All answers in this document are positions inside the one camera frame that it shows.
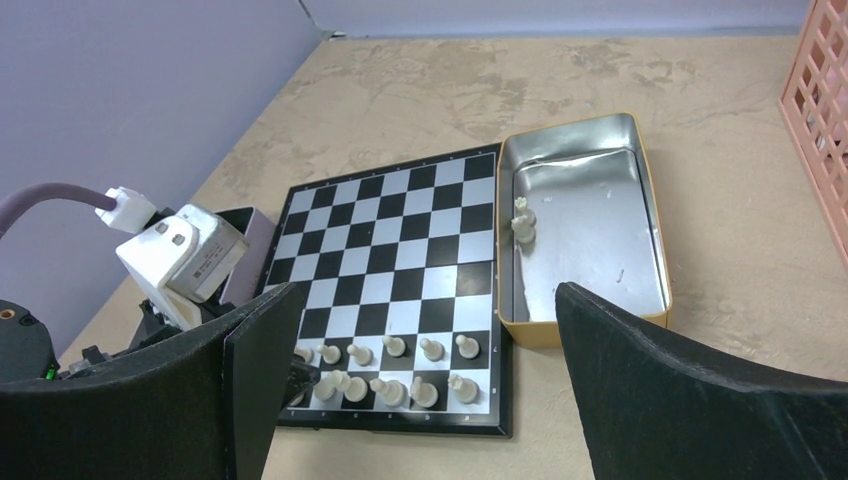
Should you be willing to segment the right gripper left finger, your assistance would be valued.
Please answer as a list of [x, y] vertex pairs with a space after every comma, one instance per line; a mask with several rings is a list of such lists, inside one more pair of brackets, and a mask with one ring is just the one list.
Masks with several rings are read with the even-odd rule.
[[256, 373], [231, 383], [224, 337], [282, 334], [295, 349], [304, 305], [281, 284], [151, 352], [81, 378], [1, 382], [5, 479], [258, 479], [285, 387]]

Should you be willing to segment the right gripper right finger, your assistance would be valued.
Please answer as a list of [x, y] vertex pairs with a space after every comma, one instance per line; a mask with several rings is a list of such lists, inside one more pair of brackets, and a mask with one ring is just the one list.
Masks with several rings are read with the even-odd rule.
[[567, 282], [565, 362], [598, 479], [843, 479], [847, 386], [745, 360]]

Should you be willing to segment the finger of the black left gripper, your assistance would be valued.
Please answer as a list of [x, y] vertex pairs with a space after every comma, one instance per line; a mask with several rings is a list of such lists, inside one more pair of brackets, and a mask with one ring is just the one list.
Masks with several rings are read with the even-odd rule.
[[308, 390], [312, 389], [321, 379], [319, 367], [311, 365], [301, 356], [295, 354], [292, 357], [287, 384], [284, 393], [284, 405], [290, 406], [297, 403], [297, 399], [303, 397]]

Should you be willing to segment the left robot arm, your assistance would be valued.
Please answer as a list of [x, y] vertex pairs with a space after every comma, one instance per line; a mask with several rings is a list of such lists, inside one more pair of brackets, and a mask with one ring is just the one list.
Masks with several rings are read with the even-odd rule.
[[[43, 378], [67, 380], [93, 374], [95, 367], [114, 362], [139, 352], [151, 352], [154, 347], [173, 339], [185, 339], [187, 334], [166, 322], [163, 314], [144, 300], [140, 304], [141, 322], [129, 347], [110, 354], [92, 345], [82, 350], [82, 359], [62, 370], [56, 359], [52, 340], [46, 326], [28, 310], [10, 302], [1, 303], [1, 382], [3, 384]], [[282, 405], [292, 404], [320, 381], [317, 367], [294, 349], [268, 347], [267, 342], [284, 340], [282, 334], [252, 334], [245, 329], [224, 337], [224, 371], [231, 383], [245, 383], [250, 373], [272, 382], [273, 387], [285, 387]]]

